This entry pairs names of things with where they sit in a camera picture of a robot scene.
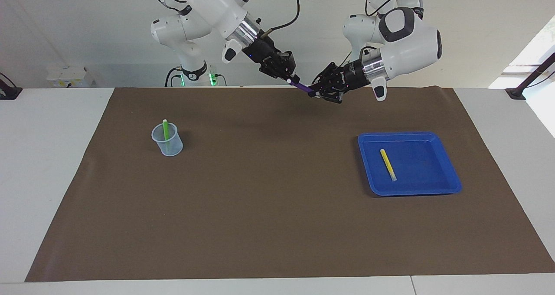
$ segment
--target white wall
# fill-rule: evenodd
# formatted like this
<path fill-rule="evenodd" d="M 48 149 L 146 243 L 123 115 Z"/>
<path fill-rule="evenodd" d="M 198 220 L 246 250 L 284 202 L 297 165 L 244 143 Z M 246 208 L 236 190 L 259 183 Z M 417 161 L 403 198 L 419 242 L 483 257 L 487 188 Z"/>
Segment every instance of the white wall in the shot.
<path fill-rule="evenodd" d="M 364 0 L 301 0 L 296 24 L 271 36 L 291 49 L 303 82 L 329 62 L 341 62 L 349 42 L 343 20 L 363 12 Z M 552 0 L 424 0 L 426 20 L 442 32 L 444 56 L 392 85 L 487 88 L 555 15 Z M 294 0 L 252 0 L 246 8 L 269 28 L 295 14 Z M 162 85 L 177 64 L 155 42 L 150 23 L 173 11 L 156 0 L 0 0 L 0 70 L 24 87 L 48 87 L 48 66 L 86 66 L 106 87 Z M 220 61 L 223 40 L 197 40 L 229 84 L 276 84 L 245 56 Z"/>

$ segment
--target green light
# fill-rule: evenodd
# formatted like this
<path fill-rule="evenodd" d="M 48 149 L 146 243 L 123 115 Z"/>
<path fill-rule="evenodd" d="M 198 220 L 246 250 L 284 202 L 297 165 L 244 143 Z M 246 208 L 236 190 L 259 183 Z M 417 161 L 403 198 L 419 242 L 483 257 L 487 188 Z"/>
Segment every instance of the green light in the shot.
<path fill-rule="evenodd" d="M 212 87 L 218 85 L 218 77 L 216 77 L 216 75 L 210 73 L 208 74 L 208 76 L 210 77 L 210 84 L 212 85 Z"/>

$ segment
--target purple stick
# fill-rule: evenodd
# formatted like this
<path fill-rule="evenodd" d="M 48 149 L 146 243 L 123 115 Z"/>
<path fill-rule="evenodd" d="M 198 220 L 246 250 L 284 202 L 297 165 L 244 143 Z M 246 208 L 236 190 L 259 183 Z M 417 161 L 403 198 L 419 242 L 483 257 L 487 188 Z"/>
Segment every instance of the purple stick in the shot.
<path fill-rule="evenodd" d="M 307 92 L 307 93 L 310 93 L 310 92 L 314 91 L 314 90 L 310 89 L 309 87 L 307 87 L 307 86 L 305 86 L 301 83 L 290 82 L 289 84 L 292 85 L 293 87 L 297 87 L 297 88 L 299 88 L 302 91 Z"/>

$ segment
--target plastic cup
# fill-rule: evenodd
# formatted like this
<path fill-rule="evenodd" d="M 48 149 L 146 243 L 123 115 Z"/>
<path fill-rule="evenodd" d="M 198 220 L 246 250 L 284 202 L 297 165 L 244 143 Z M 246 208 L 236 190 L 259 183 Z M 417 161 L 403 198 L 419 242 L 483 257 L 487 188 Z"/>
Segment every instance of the plastic cup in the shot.
<path fill-rule="evenodd" d="M 170 138 L 169 140 L 164 140 L 164 126 L 162 124 L 157 125 L 152 129 L 152 139 L 158 144 L 164 156 L 171 157 L 179 154 L 183 150 L 183 142 L 179 137 L 176 125 L 168 123 L 168 131 Z"/>

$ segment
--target window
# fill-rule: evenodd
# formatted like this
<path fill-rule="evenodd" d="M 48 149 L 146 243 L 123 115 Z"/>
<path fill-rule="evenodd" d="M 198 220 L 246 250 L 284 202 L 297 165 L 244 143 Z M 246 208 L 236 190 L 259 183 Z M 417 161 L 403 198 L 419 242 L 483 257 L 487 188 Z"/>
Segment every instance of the window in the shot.
<path fill-rule="evenodd" d="M 555 16 L 540 30 L 503 73 L 531 73 L 553 52 L 555 52 Z"/>

